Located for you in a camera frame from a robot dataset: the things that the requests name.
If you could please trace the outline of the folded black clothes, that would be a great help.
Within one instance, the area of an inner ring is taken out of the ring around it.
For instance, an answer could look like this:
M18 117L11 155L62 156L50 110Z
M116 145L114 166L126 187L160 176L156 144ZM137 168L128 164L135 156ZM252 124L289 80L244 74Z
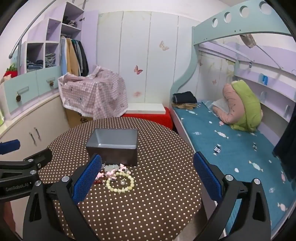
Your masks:
M174 93L171 100L175 104L197 103L196 97L190 91Z

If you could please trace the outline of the teal drawer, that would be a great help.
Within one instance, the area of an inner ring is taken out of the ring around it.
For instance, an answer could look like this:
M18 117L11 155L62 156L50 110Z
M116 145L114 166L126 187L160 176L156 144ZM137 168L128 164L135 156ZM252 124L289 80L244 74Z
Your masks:
M61 76L59 66L44 68L36 71L38 93L43 95L58 88L58 78Z
M39 96L37 72L32 71L4 82L4 92L10 113Z

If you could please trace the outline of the hanging clothes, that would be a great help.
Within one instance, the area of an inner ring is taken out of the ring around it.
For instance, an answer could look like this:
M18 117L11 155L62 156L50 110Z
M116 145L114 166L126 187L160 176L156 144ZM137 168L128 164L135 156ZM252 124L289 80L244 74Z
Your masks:
M87 76L89 66L82 43L66 37L60 39L61 75Z

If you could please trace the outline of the pink charm keychain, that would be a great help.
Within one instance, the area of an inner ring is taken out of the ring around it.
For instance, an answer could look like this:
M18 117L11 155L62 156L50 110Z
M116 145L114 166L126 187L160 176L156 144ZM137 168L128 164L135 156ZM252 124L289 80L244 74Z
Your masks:
M98 174L95 178L95 181L94 181L95 184L103 183L109 178L112 181L116 180L116 173L131 174L131 172L128 170L128 168L123 164L119 164L120 167L117 171L111 171L111 172L107 172L107 173L104 171L104 166L105 166L105 164L103 164L101 170L98 172Z

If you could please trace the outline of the pink checkered cloth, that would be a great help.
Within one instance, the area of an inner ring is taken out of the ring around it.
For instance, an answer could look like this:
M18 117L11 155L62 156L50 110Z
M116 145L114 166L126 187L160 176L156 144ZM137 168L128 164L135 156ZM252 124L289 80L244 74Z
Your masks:
M58 79L58 89L64 108L94 120L120 117L128 109L125 81L100 66L86 77L66 73Z

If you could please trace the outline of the red storage box white lid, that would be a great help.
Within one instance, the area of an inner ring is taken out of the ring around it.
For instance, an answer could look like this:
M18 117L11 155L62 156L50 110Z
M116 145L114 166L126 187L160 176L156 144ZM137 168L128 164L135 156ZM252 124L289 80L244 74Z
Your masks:
M129 103L122 117L141 118L173 129L170 110L161 103Z

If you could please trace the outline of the cardboard box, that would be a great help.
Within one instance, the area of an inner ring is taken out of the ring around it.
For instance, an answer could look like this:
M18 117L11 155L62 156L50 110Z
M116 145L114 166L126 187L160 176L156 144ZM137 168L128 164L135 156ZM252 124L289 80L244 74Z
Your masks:
M74 128L78 125L81 125L83 123L93 120L93 118L85 117L82 114L70 109L65 109L65 113L66 113L70 128Z

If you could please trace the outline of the white jade pendant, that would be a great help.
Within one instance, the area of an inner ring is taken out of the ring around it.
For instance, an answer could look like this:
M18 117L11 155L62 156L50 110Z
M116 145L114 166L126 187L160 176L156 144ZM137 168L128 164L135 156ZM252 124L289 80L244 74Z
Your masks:
M111 171L117 171L119 169L119 165L117 164L113 164L113 165L105 165L104 166L104 171L107 172L111 172Z

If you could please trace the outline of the blue patterned mattress sheet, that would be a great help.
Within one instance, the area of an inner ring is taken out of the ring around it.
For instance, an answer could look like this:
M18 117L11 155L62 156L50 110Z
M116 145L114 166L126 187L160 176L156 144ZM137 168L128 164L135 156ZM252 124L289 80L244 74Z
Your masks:
M271 235L275 236L295 207L295 186L273 144L260 132L233 130L220 121L207 106L193 110L174 108L174 121L194 151L200 151L210 164L240 181L258 178L262 182L270 214Z

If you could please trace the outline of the lilac shelf unit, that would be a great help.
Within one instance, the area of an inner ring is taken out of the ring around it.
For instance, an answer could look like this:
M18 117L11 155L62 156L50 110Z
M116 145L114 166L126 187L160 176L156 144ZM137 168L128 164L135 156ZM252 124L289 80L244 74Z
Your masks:
M14 48L16 54L11 53L9 58L16 57L18 75L27 72L28 60L45 61L47 53L56 54L55 65L60 65L60 38L62 36L78 40L82 43L90 71L96 65L96 38L98 25L98 11L85 11L66 1L61 5L51 8L54 3L48 4L37 16L44 16L38 24L29 24Z

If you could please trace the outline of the grey metal tin box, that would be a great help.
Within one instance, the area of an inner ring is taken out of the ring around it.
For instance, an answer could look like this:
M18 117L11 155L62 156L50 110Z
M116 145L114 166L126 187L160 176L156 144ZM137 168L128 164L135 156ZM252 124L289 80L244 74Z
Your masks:
M137 166L138 131L132 128L97 128L86 142L89 156L98 154L107 165Z

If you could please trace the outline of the brown polka dot tablecloth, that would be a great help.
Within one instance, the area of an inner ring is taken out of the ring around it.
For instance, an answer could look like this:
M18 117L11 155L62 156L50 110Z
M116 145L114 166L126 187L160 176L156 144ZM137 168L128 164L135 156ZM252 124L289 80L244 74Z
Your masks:
M71 128L50 144L53 159L40 171L41 180L56 182L85 164L85 145L97 128L135 128L139 142L131 174L94 184L79 203L96 235L101 240L193 240L206 222L194 152L178 134L155 122L106 118Z

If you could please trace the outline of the teal bunk bed frame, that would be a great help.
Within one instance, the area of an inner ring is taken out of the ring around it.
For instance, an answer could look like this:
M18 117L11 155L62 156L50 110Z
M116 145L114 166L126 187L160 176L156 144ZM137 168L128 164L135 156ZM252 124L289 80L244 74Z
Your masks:
M189 65L172 84L170 98L193 76L198 63L199 44L240 34L258 33L295 38L295 22L278 1L244 1L193 26Z

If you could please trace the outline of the pink green plush toy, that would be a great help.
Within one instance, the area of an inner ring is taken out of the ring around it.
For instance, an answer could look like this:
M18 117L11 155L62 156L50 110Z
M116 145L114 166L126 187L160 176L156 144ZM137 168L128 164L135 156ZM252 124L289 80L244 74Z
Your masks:
M263 118L261 104L257 96L243 80L224 85L223 98L229 111L213 106L213 112L230 128L239 131L255 132Z

